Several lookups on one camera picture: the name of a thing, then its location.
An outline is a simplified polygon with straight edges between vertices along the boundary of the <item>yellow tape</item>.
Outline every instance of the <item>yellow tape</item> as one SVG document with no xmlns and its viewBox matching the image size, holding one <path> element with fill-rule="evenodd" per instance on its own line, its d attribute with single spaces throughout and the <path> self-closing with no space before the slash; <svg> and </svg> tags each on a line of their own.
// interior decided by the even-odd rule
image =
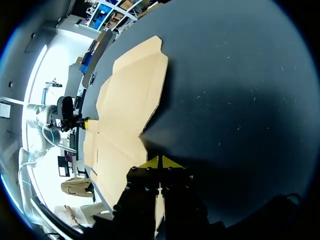
<svg viewBox="0 0 320 240">
<path fill-rule="evenodd" d="M 147 161 L 146 163 L 142 164 L 141 166 L 139 166 L 139 168 L 148 168 L 151 167 L 153 169 L 157 169 L 158 168 L 158 162 L 159 162 L 159 156 L 156 156 L 154 158 L 152 158 L 150 161 Z"/>
<path fill-rule="evenodd" d="M 168 167 L 183 168 L 183 166 L 181 166 L 178 163 L 170 160 L 166 156 L 162 156 L 162 166 L 163 166 L 164 169 L 167 169 Z"/>
</svg>

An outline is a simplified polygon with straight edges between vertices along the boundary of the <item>cable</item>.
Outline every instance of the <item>cable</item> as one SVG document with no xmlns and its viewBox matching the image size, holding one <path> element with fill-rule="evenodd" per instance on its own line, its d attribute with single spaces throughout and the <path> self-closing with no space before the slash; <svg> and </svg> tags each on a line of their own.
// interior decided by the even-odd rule
<svg viewBox="0 0 320 240">
<path fill-rule="evenodd" d="M 38 161 L 38 159 L 35 160 L 35 161 L 27 161 L 27 162 L 21 164 L 21 166 L 19 166 L 19 170 L 18 170 L 18 179 L 20 179 L 21 169 L 22 169 L 24 166 L 27 166 L 27 165 L 29 165 L 29 164 L 35 164 L 37 161 Z"/>
<path fill-rule="evenodd" d="M 69 151 L 71 153 L 75 153 L 75 154 L 77 153 L 77 150 L 74 150 L 74 149 L 72 149 L 72 148 L 70 148 L 68 146 L 65 146 L 65 145 L 62 145 L 62 144 L 55 144 L 50 138 L 47 137 L 47 135 L 45 133 L 45 130 L 50 131 L 51 133 L 52 133 L 52 131 L 46 126 L 42 127 L 42 135 L 44 136 L 45 140 L 47 140 L 52 146 L 64 149 L 64 150 Z"/>
</svg>

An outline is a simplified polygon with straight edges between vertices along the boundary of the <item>black table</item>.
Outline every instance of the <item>black table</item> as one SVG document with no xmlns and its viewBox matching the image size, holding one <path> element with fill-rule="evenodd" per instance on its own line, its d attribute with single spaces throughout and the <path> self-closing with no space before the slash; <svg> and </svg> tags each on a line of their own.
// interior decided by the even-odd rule
<svg viewBox="0 0 320 240">
<path fill-rule="evenodd" d="M 173 0 L 102 55 L 83 116 L 114 61 L 157 35 L 169 57 L 149 157 L 194 169 L 211 222 L 231 225 L 276 194 L 304 194 L 320 143 L 319 80 L 303 39 L 272 1 Z"/>
</svg>

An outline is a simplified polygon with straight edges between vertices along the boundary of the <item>bolt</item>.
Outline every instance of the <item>bolt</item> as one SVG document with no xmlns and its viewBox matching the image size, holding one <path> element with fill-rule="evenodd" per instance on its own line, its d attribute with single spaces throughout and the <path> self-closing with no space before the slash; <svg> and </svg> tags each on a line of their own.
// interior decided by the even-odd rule
<svg viewBox="0 0 320 240">
<path fill-rule="evenodd" d="M 121 205 L 116 204 L 113 206 L 113 212 L 119 212 L 121 210 Z"/>
<path fill-rule="evenodd" d="M 172 185 L 168 185 L 167 187 L 165 187 L 165 189 L 171 190 L 172 189 Z"/>
<path fill-rule="evenodd" d="M 130 190 L 132 188 L 133 184 L 131 182 L 128 182 L 125 186 L 126 190 Z"/>
<path fill-rule="evenodd" d="M 148 186 L 145 186 L 145 187 L 144 187 L 144 190 L 145 190 L 147 193 L 149 193 L 149 192 L 151 192 L 152 189 L 151 189 L 150 187 L 148 187 Z"/>
</svg>

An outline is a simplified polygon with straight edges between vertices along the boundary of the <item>cardboard sheet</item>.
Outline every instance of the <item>cardboard sheet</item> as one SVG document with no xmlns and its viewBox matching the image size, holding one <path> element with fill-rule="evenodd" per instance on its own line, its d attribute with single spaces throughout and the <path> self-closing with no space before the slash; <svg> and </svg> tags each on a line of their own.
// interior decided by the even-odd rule
<svg viewBox="0 0 320 240">
<path fill-rule="evenodd" d="M 125 189 L 129 169 L 147 161 L 139 136 L 160 103 L 168 65 L 161 45 L 154 36 L 114 62 L 96 103 L 99 121 L 88 123 L 84 162 L 95 171 L 91 179 L 111 208 Z M 163 214 L 159 209 L 157 216 Z"/>
</svg>

